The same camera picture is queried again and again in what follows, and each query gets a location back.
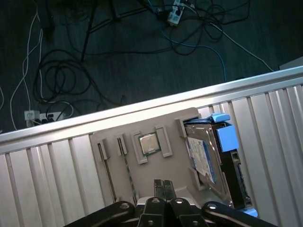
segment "tripod leg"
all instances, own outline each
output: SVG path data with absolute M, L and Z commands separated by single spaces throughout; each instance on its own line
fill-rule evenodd
M 108 1 L 109 1 L 110 11 L 112 12 L 113 21 L 117 21 L 119 19 L 119 16 L 117 15 L 116 12 L 114 0 L 108 0 Z
M 87 31 L 86 31 L 84 45 L 83 45 L 83 49 L 82 49 L 82 53 L 81 53 L 81 61 L 84 60 L 84 55 L 85 55 L 85 52 L 86 52 L 87 43 L 89 42 L 89 35 L 90 35 L 91 27 L 93 25 L 93 21 L 94 21 L 97 6 L 98 6 L 98 0 L 94 0 L 93 7 L 92 7 L 90 17 L 89 17 L 89 26 L 88 26 Z

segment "metal rod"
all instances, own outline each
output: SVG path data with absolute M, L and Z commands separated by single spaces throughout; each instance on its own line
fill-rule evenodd
M 125 13 L 121 14 L 120 18 L 129 17 L 129 16 L 132 16 L 132 15 L 135 15 L 135 14 L 146 12 L 146 11 L 147 11 L 147 9 L 145 9 L 145 8 L 135 9 L 135 10 L 125 12 Z
M 81 53 L 81 61 L 84 61 L 84 55 L 85 55 L 85 52 L 86 52 L 87 43 L 89 41 L 89 35 L 90 35 L 91 27 L 92 27 L 92 24 L 93 24 L 93 21 L 94 21 L 97 5 L 98 5 L 98 0 L 94 0 L 93 7 L 92 7 L 90 17 L 89 17 L 89 26 L 88 26 L 87 31 L 86 31 L 84 45 L 83 45 L 83 49 L 82 49 L 82 53 Z
M 119 19 L 119 16 L 117 15 L 116 8 L 114 5 L 114 0 L 109 0 L 109 6 L 110 6 L 110 11 L 112 12 L 113 16 L 113 21 L 116 21 Z
M 110 24 L 111 22 L 113 22 L 113 20 L 111 19 L 107 19 L 107 20 L 104 20 L 102 21 L 101 23 L 93 26 L 91 29 L 90 29 L 90 33 L 93 33 L 95 31 L 98 31 L 99 29 L 103 28 L 104 26 Z

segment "hard drive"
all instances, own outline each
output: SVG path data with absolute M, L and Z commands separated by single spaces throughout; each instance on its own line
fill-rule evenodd
M 238 140 L 227 114 L 186 122 L 187 148 L 199 180 L 223 202 L 236 208 L 251 206 L 241 174 Z

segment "blue cable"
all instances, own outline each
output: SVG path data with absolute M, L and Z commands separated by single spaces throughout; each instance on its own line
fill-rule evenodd
M 148 3 L 149 3 L 150 6 L 151 6 L 151 9 L 152 9 L 154 15 L 156 16 L 156 13 L 155 13 L 155 10 L 154 10 L 154 8 L 153 8 L 153 6 L 152 6 L 151 1 L 150 1 L 150 0 L 147 0 L 147 1 L 148 1 Z M 174 40 L 170 39 L 170 38 L 161 30 L 161 28 L 160 28 L 160 31 L 161 31 L 162 35 L 163 35 L 166 39 L 170 40 L 171 42 L 173 42 L 173 43 L 175 43 L 175 44 L 179 44 L 179 45 L 187 46 L 187 47 L 194 47 L 194 48 L 195 48 L 195 47 L 202 47 L 202 48 L 206 48 L 206 49 L 209 49 L 209 50 L 215 52 L 215 54 L 217 54 L 217 56 L 220 58 L 220 61 L 221 61 L 221 63 L 222 63 L 224 81 L 227 82 L 227 79 L 226 79 L 226 72 L 225 72 L 225 65 L 224 65 L 223 59 L 222 59 L 221 55 L 220 55 L 215 49 L 213 49 L 213 48 L 211 48 L 211 47 L 209 47 L 209 46 L 205 46 L 205 45 L 190 45 L 190 44 L 179 43 L 179 42 L 177 42 L 177 41 L 174 41 Z

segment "screw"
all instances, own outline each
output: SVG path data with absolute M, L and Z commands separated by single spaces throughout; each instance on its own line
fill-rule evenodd
M 122 203 L 120 208 L 121 209 L 127 209 L 127 208 L 129 208 L 129 205 L 127 203 Z
M 176 199 L 177 203 L 183 203 L 183 199 Z
M 212 210 L 214 210 L 214 209 L 217 208 L 217 206 L 214 205 L 214 204 L 212 204 L 212 203 L 208 204 L 207 207 L 208 207 L 209 209 L 212 209 Z

